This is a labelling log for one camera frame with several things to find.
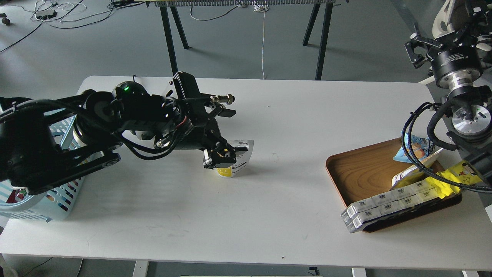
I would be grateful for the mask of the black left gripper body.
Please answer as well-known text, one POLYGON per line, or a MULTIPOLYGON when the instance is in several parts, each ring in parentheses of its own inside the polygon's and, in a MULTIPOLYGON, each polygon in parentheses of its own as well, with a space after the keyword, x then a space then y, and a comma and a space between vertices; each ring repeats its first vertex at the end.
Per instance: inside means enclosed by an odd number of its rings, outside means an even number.
POLYGON ((232 117, 234 109, 225 105, 235 102, 235 97, 201 93, 195 77, 186 72, 177 72, 172 78, 177 98, 169 93, 165 107, 170 126, 162 135, 156 136, 154 148, 161 151, 174 149, 208 149, 210 151, 231 151, 227 140, 222 137, 216 117, 232 117))

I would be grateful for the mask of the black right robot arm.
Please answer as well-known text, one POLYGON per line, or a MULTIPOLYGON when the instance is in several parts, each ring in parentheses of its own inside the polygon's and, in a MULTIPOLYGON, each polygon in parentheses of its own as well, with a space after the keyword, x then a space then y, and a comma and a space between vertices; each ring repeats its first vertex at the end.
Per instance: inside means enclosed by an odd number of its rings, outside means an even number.
POLYGON ((449 90, 429 121, 429 139, 442 149, 466 151, 465 164, 491 184, 491 89, 473 84, 483 74, 477 46, 491 38, 491 10, 484 0, 463 0, 462 7, 462 22, 449 23, 436 38, 424 37, 415 24, 405 48, 415 68, 429 61, 436 86, 449 90))

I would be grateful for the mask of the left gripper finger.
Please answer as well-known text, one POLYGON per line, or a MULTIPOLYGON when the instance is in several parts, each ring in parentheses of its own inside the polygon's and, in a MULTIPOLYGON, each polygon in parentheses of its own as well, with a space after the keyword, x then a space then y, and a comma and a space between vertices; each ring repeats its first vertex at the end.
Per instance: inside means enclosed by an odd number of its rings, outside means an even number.
POLYGON ((242 155, 248 151, 246 142, 240 140, 226 141, 222 140, 215 144, 214 152, 218 155, 242 155))
POLYGON ((222 152, 204 149, 203 167, 205 169, 228 168, 236 163, 235 151, 224 149, 222 152))

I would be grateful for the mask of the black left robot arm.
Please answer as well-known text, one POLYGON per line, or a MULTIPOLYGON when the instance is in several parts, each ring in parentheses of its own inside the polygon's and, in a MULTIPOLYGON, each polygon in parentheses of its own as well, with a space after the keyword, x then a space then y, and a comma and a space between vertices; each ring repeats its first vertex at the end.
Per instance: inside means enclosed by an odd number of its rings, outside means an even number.
POLYGON ((216 117, 232 117, 235 101, 201 93, 193 75, 176 72, 165 95, 123 81, 109 91, 88 89, 56 100, 1 98, 1 181, 44 194, 120 161, 125 145, 142 160, 174 150, 200 150, 206 169, 228 168, 248 151, 230 144, 216 117))

